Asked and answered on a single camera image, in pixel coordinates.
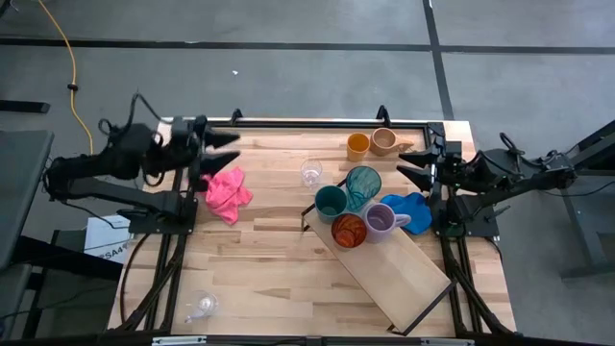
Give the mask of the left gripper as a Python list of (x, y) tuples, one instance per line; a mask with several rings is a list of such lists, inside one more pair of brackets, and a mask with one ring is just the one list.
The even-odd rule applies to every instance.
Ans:
[(205, 115), (198, 115), (191, 122), (191, 147), (194, 158), (187, 169), (188, 186), (194, 190), (203, 192), (208, 187), (208, 182), (202, 179), (202, 175), (214, 176), (227, 164), (239, 157), (239, 151), (221, 152), (208, 154), (203, 153), (204, 137), (205, 147), (220, 148), (240, 139), (236, 133), (219, 132), (207, 128), (208, 119)]

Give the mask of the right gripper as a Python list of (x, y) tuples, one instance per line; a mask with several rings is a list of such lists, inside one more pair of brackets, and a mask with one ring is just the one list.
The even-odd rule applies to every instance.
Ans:
[(430, 191), (429, 207), (431, 211), (443, 210), (456, 197), (459, 190), (457, 173), (461, 161), (445, 158), (445, 143), (449, 141), (444, 135), (434, 135), (430, 149), (420, 152), (401, 153), (399, 158), (419, 167), (431, 164), (428, 169), (415, 169), (408, 166), (398, 166), (397, 170), (408, 178), (421, 191)]

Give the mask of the tan wooden mug with handle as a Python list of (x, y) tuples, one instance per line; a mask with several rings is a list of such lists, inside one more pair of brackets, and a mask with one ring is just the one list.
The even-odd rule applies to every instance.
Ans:
[(412, 140), (404, 139), (388, 128), (378, 128), (370, 136), (370, 151), (380, 157), (406, 152), (413, 145)]

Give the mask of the tall teal translucent tumbler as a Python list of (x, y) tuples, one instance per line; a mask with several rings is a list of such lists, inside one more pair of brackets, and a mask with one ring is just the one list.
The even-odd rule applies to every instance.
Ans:
[(372, 167), (357, 166), (346, 177), (348, 210), (359, 211), (381, 190), (381, 176)]

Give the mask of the yellow-orange cup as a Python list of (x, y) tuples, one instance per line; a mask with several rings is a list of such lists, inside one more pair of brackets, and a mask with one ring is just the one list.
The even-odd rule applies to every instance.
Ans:
[(349, 161), (362, 161), (369, 151), (370, 139), (366, 134), (353, 133), (348, 136), (346, 147)]

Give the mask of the purple mug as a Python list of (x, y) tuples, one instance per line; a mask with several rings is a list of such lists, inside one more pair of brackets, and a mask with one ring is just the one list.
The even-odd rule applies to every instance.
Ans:
[(366, 240), (379, 243), (386, 240), (395, 228), (408, 224), (411, 217), (396, 213), (386, 204), (375, 203), (365, 209), (363, 220), (367, 227)]

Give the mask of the small clear glass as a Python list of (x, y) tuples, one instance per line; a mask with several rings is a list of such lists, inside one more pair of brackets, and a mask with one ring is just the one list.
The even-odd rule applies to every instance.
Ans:
[(318, 160), (306, 160), (301, 165), (300, 173), (302, 182), (306, 187), (317, 187), (322, 174), (322, 164)]

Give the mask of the orange-red faceted tumbler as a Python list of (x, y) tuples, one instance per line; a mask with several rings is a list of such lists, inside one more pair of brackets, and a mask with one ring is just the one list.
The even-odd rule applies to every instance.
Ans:
[(337, 216), (332, 222), (331, 235), (334, 245), (342, 250), (360, 246), (366, 239), (367, 227), (363, 219), (352, 213)]

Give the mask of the dark green cup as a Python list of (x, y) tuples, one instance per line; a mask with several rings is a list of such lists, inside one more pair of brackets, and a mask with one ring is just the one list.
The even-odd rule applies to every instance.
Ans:
[(345, 191), (336, 185), (326, 185), (315, 194), (315, 208), (323, 223), (331, 224), (347, 208)]

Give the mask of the large clear glass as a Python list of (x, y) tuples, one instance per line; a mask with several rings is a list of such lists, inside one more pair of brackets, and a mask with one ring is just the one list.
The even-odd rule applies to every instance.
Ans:
[(218, 308), (217, 297), (205, 290), (196, 290), (191, 293), (186, 303), (185, 323), (192, 323), (199, 319), (212, 316)]

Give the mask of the blue cloth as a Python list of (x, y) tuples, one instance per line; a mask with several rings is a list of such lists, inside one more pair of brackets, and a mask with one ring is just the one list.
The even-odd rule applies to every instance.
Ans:
[(412, 192), (406, 196), (388, 194), (381, 198), (381, 203), (389, 206), (397, 214), (406, 214), (410, 217), (410, 221), (401, 226), (401, 229), (407, 233), (421, 235), (431, 226), (431, 210), (427, 206), (426, 197), (419, 192)]

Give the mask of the pink cloth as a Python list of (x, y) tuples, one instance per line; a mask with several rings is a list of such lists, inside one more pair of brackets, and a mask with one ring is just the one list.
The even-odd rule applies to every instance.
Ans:
[(227, 225), (235, 224), (239, 218), (239, 208), (253, 199), (253, 193), (243, 185), (244, 179), (245, 173), (239, 167), (215, 176), (201, 176), (201, 181), (208, 184), (203, 195), (209, 211)]

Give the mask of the white printed box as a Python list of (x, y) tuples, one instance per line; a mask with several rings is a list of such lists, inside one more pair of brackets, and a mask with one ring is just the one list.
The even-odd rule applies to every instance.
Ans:
[(88, 255), (123, 264), (127, 258), (130, 221), (120, 215), (90, 217), (86, 224), (84, 252)]

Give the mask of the black metal stand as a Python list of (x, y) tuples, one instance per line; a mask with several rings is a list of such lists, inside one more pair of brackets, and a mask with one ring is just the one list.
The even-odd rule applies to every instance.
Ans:
[(615, 255), (601, 239), (615, 236), (615, 120), (575, 144), (576, 182), (556, 195), (563, 199), (585, 264), (563, 271), (564, 281), (615, 274)]

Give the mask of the black floor strip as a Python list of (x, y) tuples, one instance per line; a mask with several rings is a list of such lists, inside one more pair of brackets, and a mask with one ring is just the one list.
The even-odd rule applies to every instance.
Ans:
[(44, 102), (0, 100), (0, 111), (47, 113), (50, 105)]

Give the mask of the grey desk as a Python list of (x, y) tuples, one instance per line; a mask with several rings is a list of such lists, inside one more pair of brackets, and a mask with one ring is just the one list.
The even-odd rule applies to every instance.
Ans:
[(12, 259), (53, 139), (49, 131), (0, 131), (0, 270)]

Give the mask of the black metal table frame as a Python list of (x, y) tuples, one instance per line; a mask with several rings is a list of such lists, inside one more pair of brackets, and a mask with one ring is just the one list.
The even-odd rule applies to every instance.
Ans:
[[(239, 208), (239, 219), (227, 225), (206, 207), (199, 207), (196, 225), (187, 237), (182, 273), (170, 332), (271, 336), (298, 343), (303, 336), (400, 337), (386, 329), (387, 315), (361, 288), (318, 235), (302, 232), (301, 212), (313, 203), (317, 188), (306, 187), (300, 166), (308, 159), (322, 163), (321, 185), (340, 183), (359, 162), (346, 161), (346, 140), (352, 133), (370, 135), (383, 125), (374, 119), (239, 118), (241, 139), (231, 145), (241, 155), (230, 168), (246, 174), (252, 201)], [(439, 125), (451, 140), (462, 141), (463, 158), (475, 154), (469, 122), (393, 120), (393, 131), (425, 149), (428, 122)], [(124, 288), (126, 318), (152, 286), (161, 235), (150, 235), (136, 252)], [(503, 267), (496, 248), (482, 238), (468, 238), (466, 256), (482, 299), (510, 330), (515, 321)], [(213, 293), (219, 306), (211, 317), (185, 323), (192, 299)]]

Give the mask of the wooden tray with black frame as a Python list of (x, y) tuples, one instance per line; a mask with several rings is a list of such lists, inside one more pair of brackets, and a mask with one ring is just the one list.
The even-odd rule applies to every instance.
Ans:
[(323, 223), (316, 210), (303, 219), (396, 333), (454, 334), (448, 307), (452, 281), (405, 232), (396, 228), (380, 243), (364, 241), (344, 250), (334, 243), (332, 225)]

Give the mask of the silver metal bracket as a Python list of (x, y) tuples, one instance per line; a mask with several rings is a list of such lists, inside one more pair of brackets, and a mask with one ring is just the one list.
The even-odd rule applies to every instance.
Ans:
[(475, 346), (474, 340), (456, 338), (421, 338), (421, 346)]
[(202, 346), (208, 338), (205, 335), (164, 336), (152, 339), (151, 346)]

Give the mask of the black furniture frame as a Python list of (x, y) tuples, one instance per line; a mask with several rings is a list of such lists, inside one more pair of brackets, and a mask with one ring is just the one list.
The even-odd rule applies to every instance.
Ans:
[[(113, 288), (121, 265), (85, 251), (62, 247), (25, 235), (15, 236), (13, 245), (0, 244), (0, 341), (11, 338), (16, 320), (26, 318), (23, 335), (36, 335), (42, 314), (49, 309), (68, 308), (82, 296)], [(41, 290), (50, 270), (107, 281), (99, 287), (82, 289), (59, 301), (40, 306)]]

